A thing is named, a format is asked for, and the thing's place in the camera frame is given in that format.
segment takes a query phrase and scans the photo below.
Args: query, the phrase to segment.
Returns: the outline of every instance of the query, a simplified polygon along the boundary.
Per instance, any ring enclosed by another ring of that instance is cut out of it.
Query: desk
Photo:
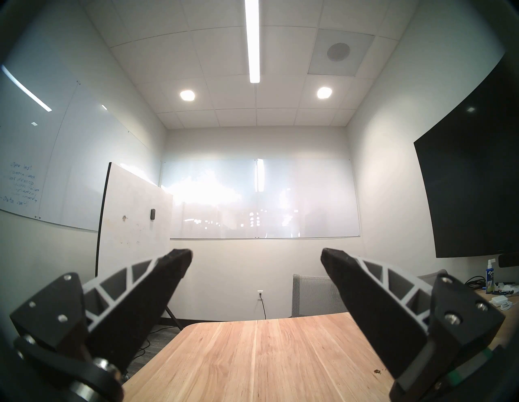
[[[485,300],[490,301],[492,297],[496,297],[496,295],[487,295],[484,290],[477,290],[476,293],[483,297]],[[519,301],[518,296],[512,296],[508,298],[512,303],[517,303]],[[513,305],[508,310],[501,311],[499,307],[497,307],[497,310],[500,313],[503,313],[505,316],[505,319],[503,323],[501,324],[501,328],[499,328],[499,331],[497,331],[496,336],[494,337],[494,340],[490,343],[488,346],[490,349],[494,349],[497,345],[506,346],[510,338],[515,332],[515,328],[517,324],[519,324],[519,304]]]
[[[125,402],[371,402],[389,401],[392,383],[339,313],[189,325],[123,388]]]

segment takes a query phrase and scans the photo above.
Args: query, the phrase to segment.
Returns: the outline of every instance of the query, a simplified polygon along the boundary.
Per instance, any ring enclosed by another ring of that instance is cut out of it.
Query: white wall
[[[36,26],[72,74],[146,147],[160,158],[166,130],[113,58],[75,1],[44,8]],[[9,314],[57,278],[75,271],[82,282],[94,277],[97,233],[48,224],[0,211],[0,325],[16,336]]]
[[[236,127],[174,130],[164,161],[173,159],[349,158],[344,128]],[[254,320],[290,317],[292,275],[326,275],[324,247],[363,255],[361,238],[171,240],[190,248],[193,263],[169,304],[178,318]]]
[[[436,258],[413,142],[457,106],[503,55],[483,19],[461,0],[424,0],[346,127],[368,257],[415,274],[445,268],[466,280],[489,257]],[[496,269],[497,280],[519,270]]]

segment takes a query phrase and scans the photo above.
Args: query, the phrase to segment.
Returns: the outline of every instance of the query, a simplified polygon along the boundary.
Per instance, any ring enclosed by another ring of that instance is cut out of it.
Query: chair
[[[292,317],[345,313],[347,311],[340,298],[337,286],[329,276],[294,274]]]

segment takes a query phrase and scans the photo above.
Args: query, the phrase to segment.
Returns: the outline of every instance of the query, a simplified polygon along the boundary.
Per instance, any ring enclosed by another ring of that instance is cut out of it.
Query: television
[[[503,57],[417,139],[436,257],[519,251],[519,96]]]

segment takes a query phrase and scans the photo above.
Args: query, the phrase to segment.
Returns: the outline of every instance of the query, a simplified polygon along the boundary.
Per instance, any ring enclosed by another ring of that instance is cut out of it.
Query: ceiling
[[[181,129],[345,126],[417,3],[259,0],[258,84],[249,81],[244,0],[87,0],[84,7],[166,128]],[[349,46],[344,60],[328,59],[334,43]],[[328,99],[317,98],[321,87],[332,89]],[[194,101],[180,98],[188,89]]]

